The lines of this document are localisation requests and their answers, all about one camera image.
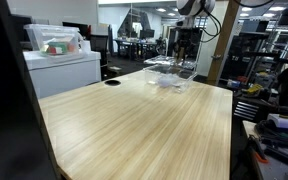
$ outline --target fluorescent light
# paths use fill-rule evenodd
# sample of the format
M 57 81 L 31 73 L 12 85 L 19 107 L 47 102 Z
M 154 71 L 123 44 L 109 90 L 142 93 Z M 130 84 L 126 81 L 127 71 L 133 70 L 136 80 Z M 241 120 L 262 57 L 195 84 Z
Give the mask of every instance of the fluorescent light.
M 271 7 L 269 10 L 270 11 L 283 11 L 284 9 L 286 9 L 285 7 Z
M 242 11 L 252 11 L 252 8 L 243 7 Z
M 165 12 L 166 10 L 163 9 L 163 8 L 158 8 L 158 9 L 156 9 L 156 11 L 159 11 L 159 12 Z
M 275 16 L 275 14 L 272 13 L 267 13 L 267 14 L 263 14 L 264 17 L 273 17 Z
M 240 14 L 240 16 L 245 17 L 245 16 L 249 16 L 249 14 L 242 13 L 242 14 Z

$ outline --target light wood tabletop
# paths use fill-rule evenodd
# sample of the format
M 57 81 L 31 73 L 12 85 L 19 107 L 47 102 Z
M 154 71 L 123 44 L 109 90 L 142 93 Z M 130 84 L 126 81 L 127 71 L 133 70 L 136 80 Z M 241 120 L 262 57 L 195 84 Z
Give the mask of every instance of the light wood tabletop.
M 232 92 L 192 82 L 179 94 L 139 71 L 41 99 L 68 179 L 229 179 Z

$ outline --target office chair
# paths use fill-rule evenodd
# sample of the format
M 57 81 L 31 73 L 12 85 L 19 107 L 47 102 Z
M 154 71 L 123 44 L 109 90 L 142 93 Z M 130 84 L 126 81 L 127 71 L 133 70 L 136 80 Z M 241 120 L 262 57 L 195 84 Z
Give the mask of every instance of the office chair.
M 107 41 L 108 35 L 90 35 L 91 50 L 101 53 L 101 77 L 102 80 L 107 76 Z

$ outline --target plastic container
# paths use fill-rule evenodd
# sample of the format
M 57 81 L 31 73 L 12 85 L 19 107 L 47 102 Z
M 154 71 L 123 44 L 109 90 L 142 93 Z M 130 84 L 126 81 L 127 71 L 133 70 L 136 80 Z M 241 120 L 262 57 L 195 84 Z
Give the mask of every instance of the plastic container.
M 145 80 L 149 84 L 156 84 L 163 88 L 172 88 L 178 93 L 185 92 L 197 72 L 184 69 L 181 66 L 154 65 L 143 69 Z
M 41 24 L 24 26 L 30 38 L 33 51 L 40 51 L 45 55 L 58 56 L 79 53 L 79 29 Z

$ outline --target ceiling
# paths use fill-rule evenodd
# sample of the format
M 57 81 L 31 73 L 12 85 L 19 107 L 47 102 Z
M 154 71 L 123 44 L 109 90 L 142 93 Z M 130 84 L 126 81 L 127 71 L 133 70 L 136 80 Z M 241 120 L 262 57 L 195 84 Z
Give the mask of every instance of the ceiling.
M 167 20 L 167 19 L 178 19 L 178 18 L 181 17 L 178 12 L 173 10 L 174 8 L 176 8 L 176 1 L 147 2 L 147 3 L 100 4 L 99 6 L 100 7 L 121 7 L 122 6 L 122 7 L 135 8 L 135 9 L 138 9 L 138 10 L 143 10 L 143 11 L 146 11 L 146 12 L 151 12 L 153 14 L 157 14 L 157 15 L 161 16 L 162 19 L 164 19 L 164 20 Z M 288 0 L 274 0 L 272 3 L 269 3 L 269 4 L 267 4 L 265 6 L 262 6 L 262 7 L 259 7 L 259 8 L 254 8 L 251 11 L 248 11 L 248 12 L 241 11 L 241 13 L 247 13 L 247 14 L 249 14 L 249 16 L 240 17 L 240 18 L 241 19 L 248 19 L 248 18 L 251 18 L 251 17 L 254 17 L 254 16 L 263 16 L 263 14 L 265 14 L 265 13 L 274 13 L 274 14 L 276 14 L 275 17 L 278 17 L 278 15 L 279 15 L 279 13 L 281 13 L 281 11 L 278 11 L 278 12 L 269 11 L 270 7 L 275 7 L 275 6 L 281 6 L 281 7 L 288 8 Z M 157 8 L 163 8 L 166 11 L 165 12 L 159 12 L 159 11 L 156 10 Z M 174 13 L 175 16 L 169 16 L 168 13 Z

